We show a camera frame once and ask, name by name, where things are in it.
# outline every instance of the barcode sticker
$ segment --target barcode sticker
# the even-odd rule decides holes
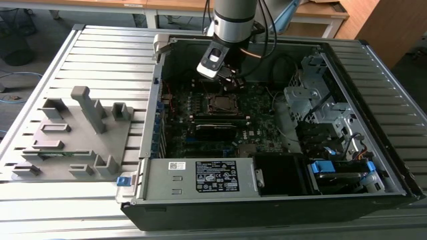
[[[141,4],[122,4],[125,7],[132,7],[132,8],[141,8]]]
[[[169,170],[185,170],[185,162],[184,161],[169,161],[168,162]]]

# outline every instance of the wooden desk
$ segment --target wooden desk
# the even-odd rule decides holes
[[[213,10],[213,5],[214,0],[210,0],[210,11]],[[201,17],[204,9],[204,0],[146,0],[144,7],[146,23],[156,23],[153,19],[157,15]],[[269,7],[269,10],[274,18],[281,12],[282,6]],[[300,5],[296,9],[290,22],[298,24],[324,25],[320,36],[322,38],[333,38],[342,21],[348,19],[348,17],[348,13],[336,12],[330,4],[308,2]],[[294,27],[296,24],[292,26],[292,23],[289,30],[297,29],[297,27]],[[148,24],[148,27],[157,28],[157,25]]]
[[[0,0],[0,7],[60,11],[144,14],[146,0]]]
[[[213,6],[214,0],[210,0],[210,11],[213,10]],[[205,8],[205,0],[0,0],[0,7],[144,14],[148,28],[156,29],[158,27],[158,15],[201,17]],[[300,5],[296,10],[290,20],[292,23],[288,33],[300,30],[300,27],[296,26],[296,24],[310,26],[324,25],[324,28],[318,33],[320,36],[322,38],[333,38],[342,20],[346,18],[348,14],[336,12],[328,3],[318,4],[308,2]]]

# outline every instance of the motherboard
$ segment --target motherboard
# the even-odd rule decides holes
[[[261,83],[248,82],[228,93],[209,79],[164,81],[165,157],[246,158],[256,152],[282,152],[272,100]]]

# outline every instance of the white label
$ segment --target white label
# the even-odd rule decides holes
[[[185,170],[185,162],[184,161],[169,161],[168,162],[169,170]]]
[[[336,16],[336,15],[332,15],[330,18],[333,19],[345,19],[346,17],[345,16]]]
[[[125,7],[141,8],[141,4],[122,4]]]

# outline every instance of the table leg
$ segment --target table leg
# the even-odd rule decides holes
[[[170,15],[166,15],[166,23],[168,24],[172,24],[173,23],[173,19],[172,19],[172,16]]]
[[[332,39],[340,29],[342,19],[330,18],[330,23],[326,25],[321,38]]]
[[[134,22],[134,27],[136,28],[142,28],[144,27],[144,15],[142,14],[132,14],[133,16],[133,22]]]
[[[145,9],[144,13],[146,18],[146,27],[149,29],[157,29],[158,28],[157,11],[154,9]]]

